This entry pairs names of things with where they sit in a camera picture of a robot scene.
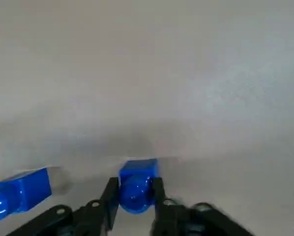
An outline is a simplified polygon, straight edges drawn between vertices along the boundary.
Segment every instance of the gray wall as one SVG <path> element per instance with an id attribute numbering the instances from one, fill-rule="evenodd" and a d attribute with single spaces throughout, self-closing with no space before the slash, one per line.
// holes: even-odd
<path id="1" fill-rule="evenodd" d="M 99 196 L 128 156 L 161 157 L 186 204 L 292 235 L 294 0 L 0 0 L 0 179 L 60 165 L 75 183 L 0 236 Z M 120 211 L 112 235 L 152 216 Z"/>

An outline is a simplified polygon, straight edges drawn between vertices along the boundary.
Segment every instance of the blue block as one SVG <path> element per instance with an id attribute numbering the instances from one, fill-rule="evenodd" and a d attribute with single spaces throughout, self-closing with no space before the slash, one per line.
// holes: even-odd
<path id="1" fill-rule="evenodd" d="M 0 182 L 0 220 L 24 212 L 51 195 L 47 168 L 20 173 Z"/>
<path id="2" fill-rule="evenodd" d="M 154 203 L 152 179 L 159 177 L 158 160 L 127 161 L 119 171 L 120 205 L 129 213 L 145 212 Z"/>

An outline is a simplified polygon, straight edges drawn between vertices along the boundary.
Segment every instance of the blue plastic block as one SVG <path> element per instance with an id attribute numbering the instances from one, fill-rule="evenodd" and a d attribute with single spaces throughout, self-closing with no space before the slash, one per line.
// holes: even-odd
<path id="1" fill-rule="evenodd" d="M 51 195 L 46 168 L 20 173 L 0 182 L 0 220 L 24 212 Z"/>
<path id="2" fill-rule="evenodd" d="M 127 161 L 119 171 L 120 205 L 132 214 L 146 211 L 154 203 L 152 178 L 159 177 L 158 160 Z"/>

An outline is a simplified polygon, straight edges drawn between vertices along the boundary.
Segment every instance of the blue cylinder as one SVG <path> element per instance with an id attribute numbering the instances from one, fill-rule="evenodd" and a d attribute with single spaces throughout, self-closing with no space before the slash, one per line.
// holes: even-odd
<path id="1" fill-rule="evenodd" d="M 153 204 L 151 178 L 136 175 L 126 179 L 120 187 L 120 205 L 129 213 L 139 214 Z"/>
<path id="2" fill-rule="evenodd" d="M 0 220 L 20 207 L 20 196 L 13 185 L 0 188 Z"/>

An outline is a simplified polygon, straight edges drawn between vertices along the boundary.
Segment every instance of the metal screw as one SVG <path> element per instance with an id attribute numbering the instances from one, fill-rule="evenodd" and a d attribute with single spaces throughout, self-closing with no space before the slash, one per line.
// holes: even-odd
<path id="1" fill-rule="evenodd" d="M 64 212 L 65 212 L 65 209 L 63 209 L 63 208 L 57 210 L 57 214 L 58 214 L 58 215 L 61 215 L 61 214 L 63 214 Z"/>
<path id="2" fill-rule="evenodd" d="M 170 199 L 166 199 L 163 201 L 163 204 L 169 206 L 172 205 L 172 201 Z"/>
<path id="3" fill-rule="evenodd" d="M 93 202 L 93 203 L 91 204 L 92 207 L 97 207 L 97 206 L 99 206 L 99 205 L 100 205 L 100 203 L 98 203 L 98 202 Z"/>
<path id="4" fill-rule="evenodd" d="M 208 204 L 200 204 L 200 205 L 197 205 L 195 208 L 199 211 L 207 211 L 212 209 L 211 206 Z"/>

